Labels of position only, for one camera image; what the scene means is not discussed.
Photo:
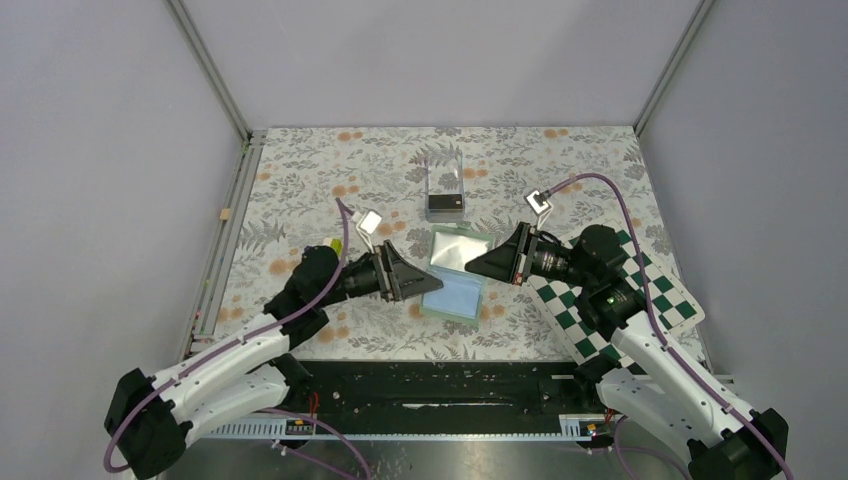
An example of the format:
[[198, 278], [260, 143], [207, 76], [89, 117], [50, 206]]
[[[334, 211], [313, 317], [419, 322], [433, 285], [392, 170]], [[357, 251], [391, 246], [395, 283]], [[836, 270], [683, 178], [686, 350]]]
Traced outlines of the green card holder wallet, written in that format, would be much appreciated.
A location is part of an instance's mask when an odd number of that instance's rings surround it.
[[494, 237], [467, 228], [437, 224], [431, 230], [427, 272], [443, 286], [422, 295], [426, 316], [476, 328], [482, 315], [485, 280], [465, 269], [467, 262], [488, 253]]

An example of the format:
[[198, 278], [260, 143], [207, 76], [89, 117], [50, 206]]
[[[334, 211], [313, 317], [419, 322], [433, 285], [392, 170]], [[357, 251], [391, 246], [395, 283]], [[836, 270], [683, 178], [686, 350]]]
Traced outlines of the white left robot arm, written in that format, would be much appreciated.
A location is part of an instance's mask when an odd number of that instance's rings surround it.
[[327, 245], [309, 246], [260, 315], [194, 357], [152, 375], [134, 369], [117, 382], [104, 428], [111, 451], [138, 479], [170, 468], [198, 438], [248, 413], [309, 401], [308, 372], [292, 357], [329, 322], [326, 307], [377, 295], [400, 302], [442, 281], [405, 260], [390, 241], [343, 263]]

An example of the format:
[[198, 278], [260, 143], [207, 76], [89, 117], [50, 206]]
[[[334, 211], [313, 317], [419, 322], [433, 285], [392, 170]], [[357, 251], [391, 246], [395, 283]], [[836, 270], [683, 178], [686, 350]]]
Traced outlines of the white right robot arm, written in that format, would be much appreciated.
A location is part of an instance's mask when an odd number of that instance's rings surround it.
[[651, 315], [651, 302], [621, 275], [629, 254], [617, 232], [590, 225], [568, 246], [520, 223], [502, 245], [468, 261], [466, 271], [520, 285], [531, 276], [580, 290], [581, 320], [652, 380], [646, 386], [599, 354], [579, 369], [575, 402], [604, 406], [640, 425], [686, 462], [691, 479], [772, 479], [786, 471], [788, 424], [758, 411], [718, 381]]

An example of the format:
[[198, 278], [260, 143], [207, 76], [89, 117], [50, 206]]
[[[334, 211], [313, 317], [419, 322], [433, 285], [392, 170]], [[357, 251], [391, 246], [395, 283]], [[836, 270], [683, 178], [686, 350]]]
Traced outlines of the dark credit card stack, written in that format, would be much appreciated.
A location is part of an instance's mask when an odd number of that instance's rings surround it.
[[464, 199], [461, 194], [428, 195], [426, 208], [431, 213], [462, 212], [464, 210]]

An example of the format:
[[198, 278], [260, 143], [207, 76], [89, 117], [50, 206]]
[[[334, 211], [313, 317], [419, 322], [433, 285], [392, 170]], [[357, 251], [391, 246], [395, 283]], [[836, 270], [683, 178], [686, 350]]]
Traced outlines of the clear card box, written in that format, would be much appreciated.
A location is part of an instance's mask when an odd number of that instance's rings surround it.
[[[424, 152], [425, 177], [425, 217], [430, 223], [459, 223], [465, 214], [464, 165], [463, 153], [453, 145], [428, 148]], [[427, 211], [428, 195], [461, 194], [464, 199], [462, 212]]]

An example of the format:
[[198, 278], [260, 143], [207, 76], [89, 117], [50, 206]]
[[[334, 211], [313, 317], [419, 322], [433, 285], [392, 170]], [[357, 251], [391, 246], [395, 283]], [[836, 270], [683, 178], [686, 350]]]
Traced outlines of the purple white green block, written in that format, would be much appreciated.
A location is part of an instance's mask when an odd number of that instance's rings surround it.
[[336, 257], [338, 259], [341, 258], [342, 250], [343, 250], [343, 241], [339, 238], [325, 237], [322, 240], [322, 245], [327, 246], [333, 250]]

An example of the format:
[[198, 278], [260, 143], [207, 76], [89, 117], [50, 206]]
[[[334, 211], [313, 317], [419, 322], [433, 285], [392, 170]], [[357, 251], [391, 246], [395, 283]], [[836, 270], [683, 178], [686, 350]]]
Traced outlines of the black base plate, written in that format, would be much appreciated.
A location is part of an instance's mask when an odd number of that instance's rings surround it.
[[573, 362], [275, 360], [190, 411], [203, 433], [284, 439], [588, 437], [604, 416], [595, 385], [618, 367]]

